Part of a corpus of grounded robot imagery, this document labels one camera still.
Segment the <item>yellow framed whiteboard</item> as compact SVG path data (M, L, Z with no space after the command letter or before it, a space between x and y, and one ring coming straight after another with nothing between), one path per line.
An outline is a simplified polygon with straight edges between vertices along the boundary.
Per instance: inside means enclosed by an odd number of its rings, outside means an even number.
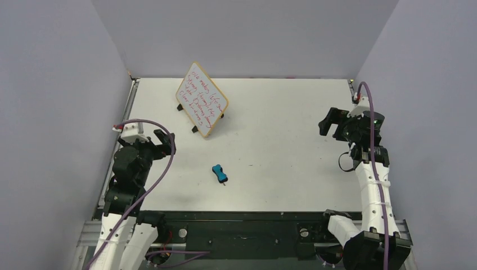
M198 62L193 62L175 93L198 133L208 137L229 100Z

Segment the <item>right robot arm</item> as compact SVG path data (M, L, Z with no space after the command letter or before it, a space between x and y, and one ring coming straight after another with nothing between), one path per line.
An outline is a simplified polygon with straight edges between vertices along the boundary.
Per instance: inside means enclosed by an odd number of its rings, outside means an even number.
M370 110L351 116L332 107L318 124L322 136L337 126L333 138L348 143L346 154L359 182L361 226L356 227L349 214L333 210L327 210L326 219L317 225L322 239L338 240L345 269L400 269L411 252L412 243L402 237L391 204L389 153L380 144L384 119Z

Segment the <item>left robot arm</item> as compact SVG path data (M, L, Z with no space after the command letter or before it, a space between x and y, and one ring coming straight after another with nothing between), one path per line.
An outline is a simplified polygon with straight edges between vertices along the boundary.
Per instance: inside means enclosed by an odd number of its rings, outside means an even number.
M93 258L84 269L139 269L151 244L168 234L164 214L141 210L145 183L155 160L175 153L175 135L154 130L160 144L139 124L124 127L113 156L112 172Z

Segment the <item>blue whiteboard eraser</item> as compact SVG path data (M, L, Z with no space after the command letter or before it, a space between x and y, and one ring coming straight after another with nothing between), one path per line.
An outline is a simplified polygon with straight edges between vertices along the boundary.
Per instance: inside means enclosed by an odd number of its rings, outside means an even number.
M223 168L220 164L213 166L212 172L215 174L217 181L220 184L225 184L228 181L227 175L223 172Z

